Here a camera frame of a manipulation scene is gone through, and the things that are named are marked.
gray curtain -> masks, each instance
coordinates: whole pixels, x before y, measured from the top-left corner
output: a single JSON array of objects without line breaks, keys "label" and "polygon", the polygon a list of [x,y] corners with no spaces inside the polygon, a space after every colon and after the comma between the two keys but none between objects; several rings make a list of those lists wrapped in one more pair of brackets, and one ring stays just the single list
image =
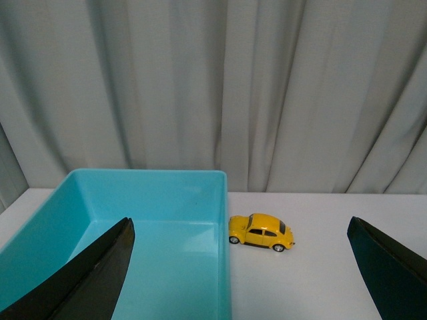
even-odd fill
[{"label": "gray curtain", "polygon": [[3,0],[0,123],[30,187],[108,167],[427,193],[426,41],[426,1]]},{"label": "gray curtain", "polygon": [[10,206],[25,190],[27,180],[19,167],[5,132],[0,125],[0,213]]}]

white table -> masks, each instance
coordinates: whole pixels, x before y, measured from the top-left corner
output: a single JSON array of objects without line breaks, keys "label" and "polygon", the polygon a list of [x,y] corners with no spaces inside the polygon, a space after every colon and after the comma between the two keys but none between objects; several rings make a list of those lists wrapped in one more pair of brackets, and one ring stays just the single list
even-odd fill
[{"label": "white table", "polygon": [[[0,215],[0,247],[51,191],[29,189]],[[231,245],[234,320],[381,320],[346,235],[352,216],[427,257],[426,195],[229,193],[228,199],[230,215],[275,215],[296,242],[283,253]]]}]

container wall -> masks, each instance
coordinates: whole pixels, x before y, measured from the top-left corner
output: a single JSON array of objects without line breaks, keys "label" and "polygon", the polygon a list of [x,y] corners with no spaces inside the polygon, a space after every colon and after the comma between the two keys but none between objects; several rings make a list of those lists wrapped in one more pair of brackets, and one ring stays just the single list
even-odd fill
[{"label": "container wall", "polygon": [[219,222],[225,175],[220,171],[74,171],[94,220]]},{"label": "container wall", "polygon": [[62,267],[88,224],[79,187],[67,179],[0,253],[0,310]]},{"label": "container wall", "polygon": [[[224,179],[225,190],[227,191],[227,179]],[[221,293],[218,300],[218,310],[222,319],[232,318],[231,306],[231,279],[230,279],[230,244],[228,243],[228,194],[225,192],[220,201],[220,226],[218,228],[218,237],[220,239],[218,252],[218,277],[221,281],[218,283]]]}]

toy car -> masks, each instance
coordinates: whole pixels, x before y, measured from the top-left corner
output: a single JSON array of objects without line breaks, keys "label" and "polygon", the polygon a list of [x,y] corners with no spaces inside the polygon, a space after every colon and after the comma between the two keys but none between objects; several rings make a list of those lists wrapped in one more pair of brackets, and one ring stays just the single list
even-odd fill
[{"label": "toy car", "polygon": [[234,245],[243,243],[282,252],[284,249],[291,249],[295,244],[291,229],[283,221],[265,213],[254,213],[249,217],[231,217],[228,228],[228,239]]}]

turquoise plastic container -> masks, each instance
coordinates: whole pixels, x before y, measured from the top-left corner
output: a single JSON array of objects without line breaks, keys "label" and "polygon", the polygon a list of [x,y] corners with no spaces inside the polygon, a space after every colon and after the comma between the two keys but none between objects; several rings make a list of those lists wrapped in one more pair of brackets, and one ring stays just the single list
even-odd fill
[{"label": "turquoise plastic container", "polygon": [[79,169],[0,252],[0,310],[123,217],[135,245],[113,319],[231,319],[221,171]]}]

